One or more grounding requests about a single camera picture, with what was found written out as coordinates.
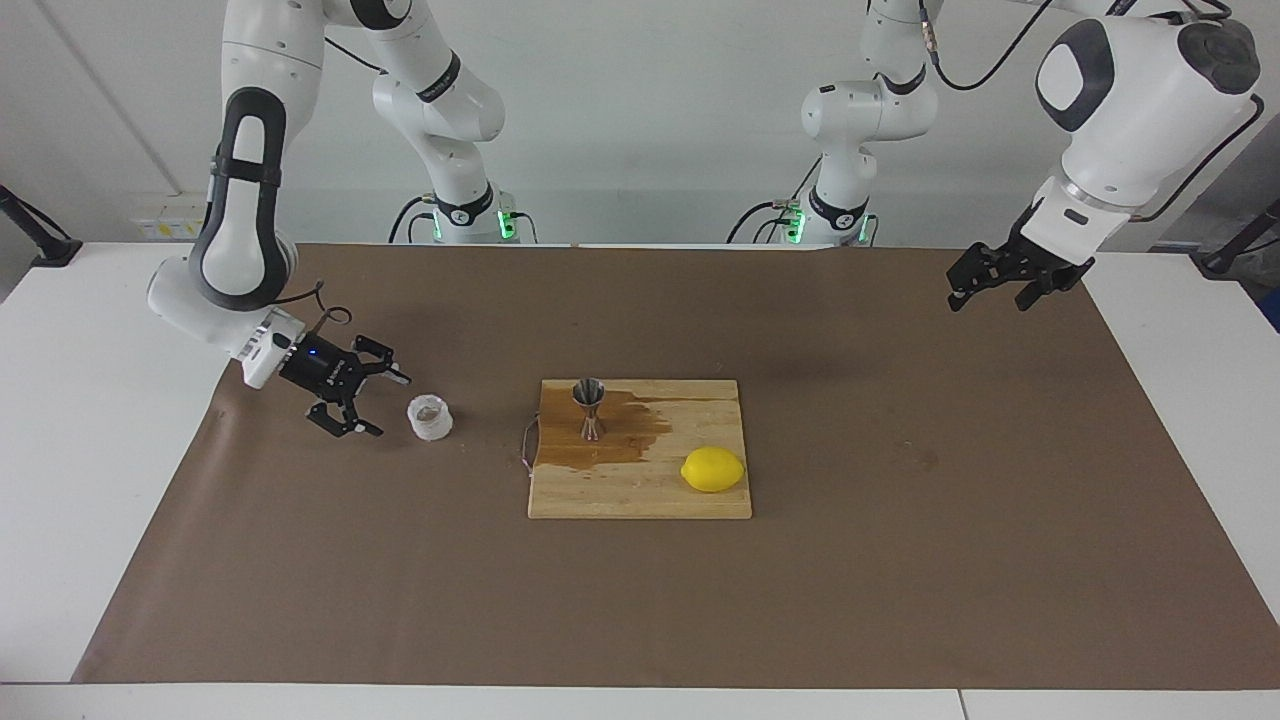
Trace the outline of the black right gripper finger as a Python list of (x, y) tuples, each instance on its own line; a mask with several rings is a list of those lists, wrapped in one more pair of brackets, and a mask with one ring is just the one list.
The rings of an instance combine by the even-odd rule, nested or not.
[(307, 419), (335, 438), (351, 433), (380, 437), (384, 429), (362, 419), (353, 406), (343, 402), (317, 401), (307, 411)]
[(352, 345), (352, 365), (349, 387), (360, 389), (369, 378), (384, 377), (401, 386), (412, 383), (412, 378), (401, 370), (394, 350), (367, 336), (356, 336)]

